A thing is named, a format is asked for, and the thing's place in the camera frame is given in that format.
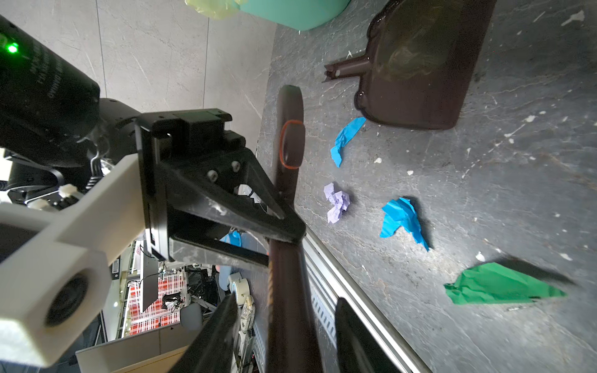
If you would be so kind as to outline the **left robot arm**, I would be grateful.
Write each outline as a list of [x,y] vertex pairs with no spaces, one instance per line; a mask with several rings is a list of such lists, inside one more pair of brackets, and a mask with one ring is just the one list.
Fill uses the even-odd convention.
[[122,250],[144,235],[160,259],[175,242],[194,253],[237,257],[218,235],[231,228],[257,233],[273,246],[297,246],[306,225],[282,186],[294,188],[305,144],[299,88],[283,91],[289,105],[279,165],[271,181],[243,136],[225,129],[218,110],[139,113],[100,97],[99,86],[9,20],[1,21],[1,143],[42,168],[90,170],[90,194],[117,177],[102,159],[132,162],[135,175],[111,192],[90,219],[77,218],[84,243],[93,234]]

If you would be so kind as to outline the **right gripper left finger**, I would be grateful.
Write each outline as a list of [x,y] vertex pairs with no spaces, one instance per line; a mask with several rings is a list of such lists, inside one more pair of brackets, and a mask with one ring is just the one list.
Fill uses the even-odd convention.
[[230,372],[237,320],[235,297],[227,295],[169,372]]

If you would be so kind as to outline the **dark brown dustpan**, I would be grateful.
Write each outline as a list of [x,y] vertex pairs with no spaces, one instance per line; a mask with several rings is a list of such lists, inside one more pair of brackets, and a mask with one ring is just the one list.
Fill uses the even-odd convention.
[[354,107],[391,127],[455,127],[495,3],[390,1],[371,21],[365,53],[326,65],[326,80],[359,78]]

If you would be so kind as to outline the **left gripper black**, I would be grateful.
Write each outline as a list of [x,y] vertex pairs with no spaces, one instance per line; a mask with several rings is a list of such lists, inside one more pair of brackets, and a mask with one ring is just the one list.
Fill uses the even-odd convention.
[[143,113],[135,119],[145,243],[161,260],[266,268],[263,253],[222,242],[233,228],[278,238],[278,192],[219,109]]

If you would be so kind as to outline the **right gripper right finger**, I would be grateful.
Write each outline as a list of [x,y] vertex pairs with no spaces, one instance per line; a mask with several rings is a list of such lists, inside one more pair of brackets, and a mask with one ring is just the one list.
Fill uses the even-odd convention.
[[391,360],[346,299],[337,300],[334,318],[340,372],[392,371]]

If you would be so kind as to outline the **brown cartoon face brush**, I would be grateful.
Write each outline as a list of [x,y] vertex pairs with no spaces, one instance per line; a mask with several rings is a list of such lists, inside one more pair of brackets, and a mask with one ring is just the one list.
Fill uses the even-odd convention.
[[266,370],[321,372],[320,348],[303,250],[306,224],[295,212],[299,169],[306,145],[303,95],[294,85],[280,88],[272,168],[273,184],[285,210],[283,231],[270,240]]

